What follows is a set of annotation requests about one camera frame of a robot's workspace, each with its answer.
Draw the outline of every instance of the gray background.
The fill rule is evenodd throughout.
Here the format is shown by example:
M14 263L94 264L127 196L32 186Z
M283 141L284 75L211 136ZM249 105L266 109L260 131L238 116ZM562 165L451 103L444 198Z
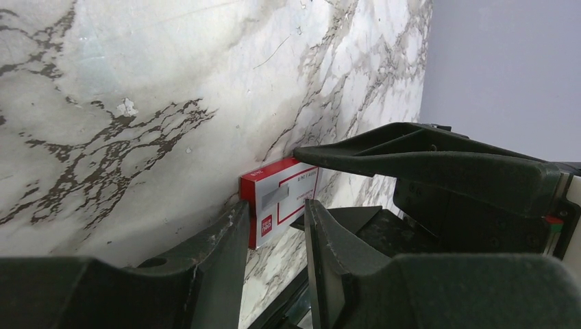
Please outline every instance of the gray background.
M581 1L436 0L421 122L581 161Z

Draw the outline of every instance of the red logo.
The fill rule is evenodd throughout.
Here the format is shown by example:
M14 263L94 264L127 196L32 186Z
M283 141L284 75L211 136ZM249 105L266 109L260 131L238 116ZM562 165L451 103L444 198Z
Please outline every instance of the red logo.
M270 231L272 231L272 215L262 220L262 236L267 235Z

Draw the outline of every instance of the gray floor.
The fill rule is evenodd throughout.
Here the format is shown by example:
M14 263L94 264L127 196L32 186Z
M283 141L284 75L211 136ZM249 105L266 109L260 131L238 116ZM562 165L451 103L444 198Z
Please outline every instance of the gray floor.
M307 313L307 315L305 315L305 317L299 322L298 324L299 327L303 328L303 329L312 329L312 316L309 313Z

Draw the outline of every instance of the marble table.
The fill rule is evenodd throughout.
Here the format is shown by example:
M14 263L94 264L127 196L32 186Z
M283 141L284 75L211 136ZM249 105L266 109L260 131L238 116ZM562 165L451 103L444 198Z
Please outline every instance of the marble table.
M209 225L238 177L419 115L423 0L5 0L0 255L135 265ZM393 181L324 171L326 206ZM249 252L246 328L306 264L289 229Z

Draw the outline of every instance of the red and white box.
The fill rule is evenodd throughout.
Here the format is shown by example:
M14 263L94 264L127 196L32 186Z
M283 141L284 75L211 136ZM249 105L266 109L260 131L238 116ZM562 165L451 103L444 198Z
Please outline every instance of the red and white box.
M317 195L319 168L286 158L240 178L240 198L250 203L250 242L256 249L283 232Z

